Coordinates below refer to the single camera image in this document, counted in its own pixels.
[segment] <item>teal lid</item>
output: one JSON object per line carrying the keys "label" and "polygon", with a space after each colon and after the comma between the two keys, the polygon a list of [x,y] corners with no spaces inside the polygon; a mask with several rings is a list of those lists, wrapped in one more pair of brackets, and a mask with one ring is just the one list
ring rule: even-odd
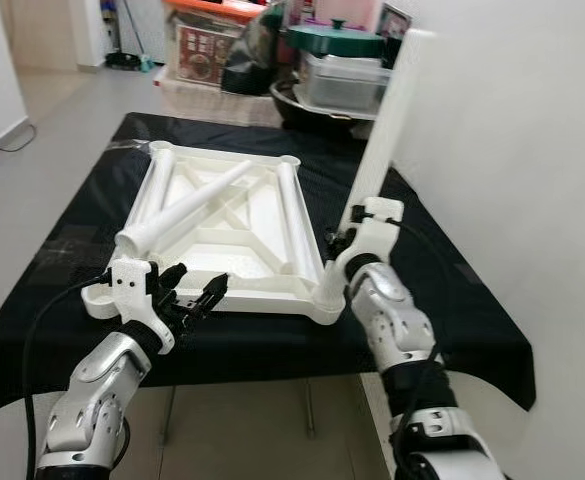
{"label": "teal lid", "polygon": [[297,25],[288,28],[286,42],[290,47],[307,50],[314,55],[339,57],[379,57],[383,37],[361,30],[341,28],[343,20],[332,20],[332,26]]}

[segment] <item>tiled floor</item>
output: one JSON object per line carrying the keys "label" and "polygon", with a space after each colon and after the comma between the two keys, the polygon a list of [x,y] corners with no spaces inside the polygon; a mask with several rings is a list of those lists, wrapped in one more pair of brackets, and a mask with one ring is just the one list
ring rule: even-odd
{"label": "tiled floor", "polygon": [[[29,147],[0,154],[0,305],[123,115],[161,113],[160,100],[151,74],[103,71],[46,107]],[[314,440],[305,433],[300,381],[180,387],[161,479],[386,479],[367,405],[352,380],[312,380]],[[133,400],[132,443],[113,478],[157,478],[167,391],[143,389]],[[41,420],[46,408],[39,402]],[[0,480],[21,478],[24,430],[20,403],[0,410],[0,452],[10,452],[0,454]]]}

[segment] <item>baseboard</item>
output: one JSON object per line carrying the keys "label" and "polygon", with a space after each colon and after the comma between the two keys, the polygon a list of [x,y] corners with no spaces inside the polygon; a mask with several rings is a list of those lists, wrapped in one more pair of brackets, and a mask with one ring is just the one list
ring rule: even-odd
{"label": "baseboard", "polygon": [[25,117],[20,122],[9,128],[7,132],[0,136],[0,145],[9,145],[10,142],[16,140],[20,135],[25,133],[30,128],[30,119]]}
{"label": "baseboard", "polygon": [[82,65],[80,63],[76,64],[76,69],[82,73],[98,73],[99,70],[102,70],[105,66],[105,60],[103,60],[98,65]]}

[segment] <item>black tablecloth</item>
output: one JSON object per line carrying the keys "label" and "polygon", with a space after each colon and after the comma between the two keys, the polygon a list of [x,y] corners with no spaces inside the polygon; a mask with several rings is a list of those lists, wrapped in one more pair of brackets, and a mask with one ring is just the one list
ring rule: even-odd
{"label": "black tablecloth", "polygon": [[[167,140],[198,148],[301,159],[299,180],[325,257],[324,233],[338,224],[365,144],[261,127],[234,127],[131,113],[114,140]],[[35,313],[66,287],[97,275],[114,247],[150,159],[140,150],[108,149],[69,204],[0,310],[0,407],[21,397],[21,351]],[[405,202],[406,223],[423,230],[453,273],[455,310],[446,315],[446,284],[435,260],[403,233],[392,265],[432,320],[448,368],[493,384],[521,407],[535,400],[532,348],[472,272],[416,194],[390,172],[382,195]],[[90,318],[78,295],[55,306],[33,354],[33,389],[62,390],[76,363],[114,320]],[[270,380],[374,370],[361,326],[346,310],[333,326],[301,316],[216,313],[170,355],[144,386]]]}

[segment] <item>white plastic tube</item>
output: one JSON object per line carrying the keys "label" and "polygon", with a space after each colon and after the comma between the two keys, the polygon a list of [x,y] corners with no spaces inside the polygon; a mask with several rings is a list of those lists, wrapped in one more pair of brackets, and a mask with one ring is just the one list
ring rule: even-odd
{"label": "white plastic tube", "polygon": [[252,162],[246,160],[225,172],[215,181],[199,188],[192,195],[188,195],[183,200],[162,210],[154,218],[148,219],[147,222],[124,228],[114,237],[115,243],[125,255],[143,258],[162,235],[197,208],[220,194],[232,182],[243,176],[250,167],[252,167]]}
{"label": "white plastic tube", "polygon": [[277,167],[281,196],[287,219],[288,232],[294,258],[295,270],[300,276],[313,282],[318,282],[318,277],[312,266],[312,257],[308,247],[308,239],[303,228],[303,216],[299,208],[299,199],[296,188],[296,175],[294,167],[287,162]]}
{"label": "white plastic tube", "polygon": [[154,168],[152,182],[147,196],[143,218],[139,223],[149,221],[163,208],[165,193],[170,183],[172,170],[174,169],[174,152],[168,148],[162,148],[152,155]]}
{"label": "white plastic tube", "polygon": [[379,114],[363,153],[359,170],[343,209],[339,230],[345,231],[350,223],[353,205],[360,205],[367,197],[376,197],[381,191],[393,155],[408,120],[410,107],[420,75],[431,58],[436,35],[425,30],[409,29],[405,34],[390,84],[383,96]]}

